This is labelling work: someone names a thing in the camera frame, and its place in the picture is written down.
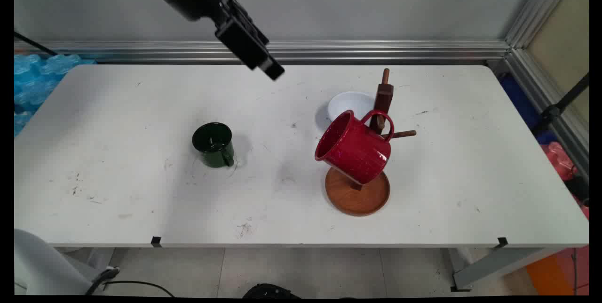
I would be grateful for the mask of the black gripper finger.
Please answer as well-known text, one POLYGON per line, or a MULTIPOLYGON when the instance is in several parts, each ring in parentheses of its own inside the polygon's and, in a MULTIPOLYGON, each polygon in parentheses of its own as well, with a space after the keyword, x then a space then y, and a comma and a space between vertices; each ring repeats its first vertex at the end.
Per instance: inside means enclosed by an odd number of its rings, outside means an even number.
MULTIPOLYGON (((258 40, 245 34, 238 21, 231 19, 229 28, 222 35, 230 50, 238 59, 250 70, 260 69, 271 80, 277 80, 285 73, 284 67, 277 62, 268 51, 267 46, 262 45, 258 40)), ((220 25, 215 31, 217 39, 220 40, 220 25)))
POLYGON ((223 33, 229 28, 229 21, 234 19, 238 21, 245 34, 249 34, 254 39, 258 40, 262 45, 266 46, 269 39, 264 33, 253 23, 252 18, 247 11, 239 4, 238 0, 220 0, 220 41, 227 46, 222 39, 223 33))

